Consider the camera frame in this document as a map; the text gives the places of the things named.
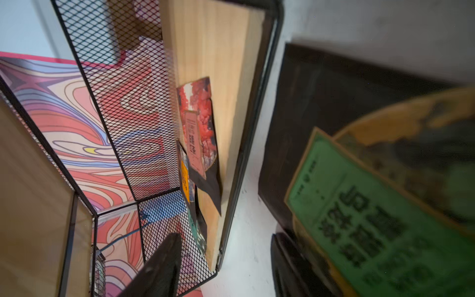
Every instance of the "black frame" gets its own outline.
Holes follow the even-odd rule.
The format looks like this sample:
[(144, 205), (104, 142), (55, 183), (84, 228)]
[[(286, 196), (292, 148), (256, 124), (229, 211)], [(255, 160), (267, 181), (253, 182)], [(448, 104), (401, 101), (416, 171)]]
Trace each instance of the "black frame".
[[(27, 111), (23, 108), (21, 105), (20, 101), (17, 99), (15, 94), (10, 90), (8, 87), (7, 83), (3, 80), (3, 78), (0, 76), (0, 91), (4, 94), (8, 102), (11, 104), (11, 106), (15, 109), (15, 111), (18, 113), (18, 115), (23, 119), (27, 127), (30, 129), (31, 133), (33, 133), (34, 137), (38, 140), (38, 142), (43, 146), (43, 149), (45, 153), (47, 153), (50, 158), (53, 160), (57, 168), (60, 170), (62, 173), (63, 177), (67, 180), (69, 185), (74, 189), (75, 193), (72, 197), (72, 208), (71, 208), (71, 213), (69, 216), (69, 230), (68, 230), (68, 236), (67, 236), (67, 245), (66, 245), (66, 252), (65, 252), (65, 257), (64, 257), (64, 262), (63, 262), (63, 267), (61, 270), (61, 280), (60, 280), (60, 285), (59, 285), (59, 291), (58, 291), (58, 296), (63, 297), (66, 295), (66, 289), (67, 289), (67, 277), (69, 274), (69, 265), (70, 265), (70, 260), (71, 260), (71, 252), (73, 249), (73, 239), (74, 239), (74, 227), (76, 224), (76, 211), (77, 211), (77, 202), (78, 199), (81, 200), (81, 202), (87, 207), (89, 212), (91, 213), (93, 220), (94, 220), (94, 242), (93, 245), (94, 247), (97, 244), (97, 221), (98, 221), (98, 214), (97, 211), (94, 209), (92, 204), (89, 202), (89, 200), (86, 198), (84, 195), (83, 191), (81, 188), (77, 185), (76, 181), (74, 178), (71, 176), (69, 171), (66, 169), (64, 166), (63, 162), (61, 162), (60, 158), (56, 154), (56, 152), (53, 150), (53, 148), (50, 146), (44, 135), (41, 133), (39, 130), (38, 126), (36, 126), (35, 122), (31, 119)], [(92, 255), (92, 268), (91, 268), (91, 275), (92, 275), (92, 280), (94, 280), (95, 276), (95, 253)], [(91, 297), (94, 297), (94, 281), (91, 281)]]
[[(229, 204), (228, 204), (228, 210), (227, 210), (227, 215), (225, 218), (224, 222), (224, 228), (223, 228), (223, 234), (221, 237), (221, 242), (219, 246), (219, 257), (218, 257), (218, 263), (216, 266), (215, 272), (212, 274), (211, 277), (208, 279), (198, 283), (194, 287), (190, 288), (186, 292), (182, 293), (180, 296), (183, 296), (190, 291), (196, 289), (197, 287), (201, 286), (205, 282), (213, 279), (216, 275), (217, 272), (220, 270), (222, 262), (223, 262), (223, 256), (226, 251), (226, 246), (228, 243), (228, 238), (229, 238), (229, 232), (231, 230), (231, 224), (232, 224), (232, 219), (234, 217), (234, 213), (236, 210), (236, 205), (237, 205), (237, 200), (239, 197), (240, 193), (240, 188), (243, 182), (244, 178), (244, 173), (246, 170), (246, 165), (247, 161), (249, 158), (250, 154), (250, 149), (252, 145), (252, 141), (254, 139), (254, 134), (256, 132), (256, 127), (257, 127), (257, 120), (260, 114), (260, 109), (262, 106), (262, 101), (264, 99), (265, 91), (266, 91), (266, 86), (272, 66), (272, 62), (274, 59), (274, 55), (276, 52), (276, 47), (277, 47), (277, 42), (279, 39), (280, 31), (282, 28), (283, 24), (283, 5), (281, 3), (281, 0), (227, 0), (226, 2), (231, 2), (235, 4), (240, 4), (240, 5), (245, 5), (253, 8), (258, 8), (262, 9), (266, 12), (265, 16), (265, 21), (264, 21), (264, 30), (263, 30), (263, 35), (261, 38), (261, 43), (260, 43), (260, 49), (259, 49), (259, 54), (257, 58), (257, 64), (256, 64), (256, 69), (255, 69), (255, 74), (254, 74), (254, 80), (251, 88), (251, 93), (250, 93), (250, 99), (249, 99), (249, 104), (247, 108), (247, 114), (246, 114), (246, 119), (245, 119), (245, 124), (244, 124), (244, 131), (243, 135), (241, 138), (241, 144), (240, 144), (240, 150), (237, 158), (237, 165), (234, 173), (234, 178), (233, 178), (233, 183), (231, 187), (231, 195), (229, 198)], [(91, 86), (86, 78), (86, 74), (84, 72), (84, 69), (81, 66), (81, 63), (79, 61), (79, 57), (76, 53), (76, 50), (73, 46), (73, 43), (71, 41), (71, 38), (67, 32), (67, 29), (65, 27), (65, 24), (62, 20), (61, 14), (59, 12), (59, 9), (56, 5), (55, 0), (51, 0), (51, 3), (53, 5), (53, 8), (55, 10), (55, 13), (58, 16), (61, 28), (65, 34), (65, 37), (67, 39), (67, 42), (70, 46), (70, 49), (73, 53), (73, 56), (76, 60), (76, 63), (78, 64), (79, 70), (81, 72), (81, 75), (83, 77), (83, 80), (85, 81), (86, 87), (89, 91), (90, 96), (92, 97), (92, 101), (98, 111), (99, 117), (101, 119), (101, 122), (105, 128), (105, 133), (107, 135), (108, 140), (110, 141), (112, 148), (114, 150), (114, 153), (117, 154), (116, 147), (114, 143), (112, 142), (110, 133), (107, 129), (107, 126), (105, 124), (104, 118), (102, 116), (102, 113), (100, 112), (99, 106), (97, 104), (97, 101), (94, 97), (94, 94), (92, 92)], [(103, 213), (98, 214), (97, 211), (94, 209), (92, 204), (89, 202), (89, 200), (86, 198), (82, 190), (79, 188), (77, 185), (76, 181), (73, 179), (73, 177), (70, 175), (69, 171), (66, 169), (66, 167), (63, 165), (57, 154), (54, 152), (53, 148), (50, 146), (50, 144), (47, 142), (46, 138), (43, 136), (43, 134), (40, 132), (36, 124), (33, 122), (31, 117), (28, 115), (26, 110), (23, 108), (21, 103), (18, 101), (16, 96), (13, 94), (13, 92), (10, 90), (6, 82), (3, 80), (3, 78), (0, 77), (0, 90), (2, 93), (5, 95), (9, 103), (13, 106), (13, 108), (16, 110), (18, 115), (23, 119), (23, 121), (26, 123), (28, 128), (31, 130), (32, 134), (34, 135), (35, 138), (37, 138), (38, 142), (43, 146), (44, 150), (46, 151), (47, 154), (51, 157), (53, 162), (56, 164), (60, 172), (63, 174), (64, 178), (67, 180), (67, 182), (71, 185), (71, 187), (74, 189), (75, 194), (73, 196), (73, 201), (72, 201), (72, 209), (71, 209), (71, 214), (70, 214), (70, 222), (69, 222), (69, 231), (68, 231), (68, 238), (67, 238), (67, 246), (66, 246), (66, 252), (65, 252), (65, 258), (64, 258), (64, 263), (62, 267), (62, 274), (61, 274), (61, 281), (60, 281), (60, 288), (58, 292), (58, 296), (62, 297), (66, 295), (66, 288), (67, 288), (67, 277), (69, 273), (69, 265), (70, 265), (70, 259), (71, 259), (71, 251), (72, 251), (72, 244), (73, 244), (73, 238), (74, 238), (74, 227), (76, 223), (76, 211), (77, 211), (77, 201), (80, 200), (90, 211), (93, 217), (94, 221), (94, 240), (93, 240), (93, 247), (96, 247), (97, 245), (97, 225), (98, 225), (98, 219), (100, 216), (105, 215), (107, 213), (111, 213), (113, 211), (117, 211), (119, 209), (122, 209), (124, 207), (130, 207), (132, 205), (136, 205), (137, 211), (140, 214), (139, 210), (139, 204), (141, 202), (145, 202), (147, 200), (168, 194), (170, 192), (174, 192), (179, 190), (179, 188), (172, 188), (164, 192), (160, 192), (158, 194), (154, 194), (148, 197), (145, 197), (143, 199), (137, 200), (136, 197), (134, 196), (134, 193), (132, 191), (132, 195), (134, 198), (134, 203), (124, 205), (122, 207), (113, 209), (111, 211), (106, 211)], [(127, 177), (127, 174), (124, 171), (123, 164), (118, 158), (119, 165), (124, 173), (124, 177), (127, 181), (127, 184), (130, 186), (129, 179)], [(141, 239), (141, 246), (142, 246), (142, 255), (143, 259), (145, 260), (145, 249), (144, 249), (144, 242), (143, 242), (143, 230), (142, 230), (142, 225), (139, 224), (140, 227), (140, 239)], [(92, 281), (91, 281), (91, 287), (90, 287), (90, 292), (91, 292), (91, 297), (94, 297), (94, 290), (95, 290), (95, 266), (96, 266), (96, 253), (92, 253), (92, 267), (91, 267), (91, 276), (92, 276)]]

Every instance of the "metal mesh shelf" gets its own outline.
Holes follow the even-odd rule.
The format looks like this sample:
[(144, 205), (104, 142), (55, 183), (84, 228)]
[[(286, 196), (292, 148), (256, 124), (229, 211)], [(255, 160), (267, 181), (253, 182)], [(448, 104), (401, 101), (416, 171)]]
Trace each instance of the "metal mesh shelf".
[(53, 4), (135, 200), (179, 186), (158, 2)]
[(200, 254), (188, 223), (186, 204), (177, 190), (138, 204), (144, 259), (149, 259), (170, 233), (182, 239), (181, 269), (178, 295), (184, 295), (213, 277), (206, 259)]
[(103, 297), (105, 296), (105, 257), (97, 247), (93, 246), (93, 250), (96, 252), (94, 297)]

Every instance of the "teal sticker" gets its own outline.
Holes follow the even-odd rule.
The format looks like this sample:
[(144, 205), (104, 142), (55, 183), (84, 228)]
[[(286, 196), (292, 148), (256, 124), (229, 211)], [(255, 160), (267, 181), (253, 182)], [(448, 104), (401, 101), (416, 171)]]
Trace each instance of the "teal sticker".
[(475, 245), (317, 133), (287, 204), (361, 296), (475, 296)]

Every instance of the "sticker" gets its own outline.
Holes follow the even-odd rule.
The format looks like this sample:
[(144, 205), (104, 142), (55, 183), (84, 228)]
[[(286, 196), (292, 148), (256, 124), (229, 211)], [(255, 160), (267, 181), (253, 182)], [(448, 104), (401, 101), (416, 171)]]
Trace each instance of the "sticker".
[(181, 184), (183, 186), (183, 192), (185, 193), (186, 200), (190, 202), (190, 189), (188, 187), (188, 169), (185, 166), (183, 160), (181, 161)]
[(361, 296), (471, 296), (475, 244), (314, 129), (286, 203)]
[(185, 112), (186, 127), (186, 146), (190, 166), (198, 172), (204, 179), (206, 173), (203, 166), (203, 158), (201, 154), (200, 132), (198, 130), (198, 114), (196, 112)]

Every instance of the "orange label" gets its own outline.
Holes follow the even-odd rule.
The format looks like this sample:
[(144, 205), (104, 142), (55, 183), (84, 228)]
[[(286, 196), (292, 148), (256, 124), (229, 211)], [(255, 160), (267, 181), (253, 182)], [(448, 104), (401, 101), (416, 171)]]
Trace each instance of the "orange label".
[(183, 160), (181, 161), (181, 184), (183, 186), (183, 192), (185, 192), (186, 200), (188, 203), (190, 202), (190, 188), (188, 185), (188, 169), (185, 166), (185, 163), (183, 163)]

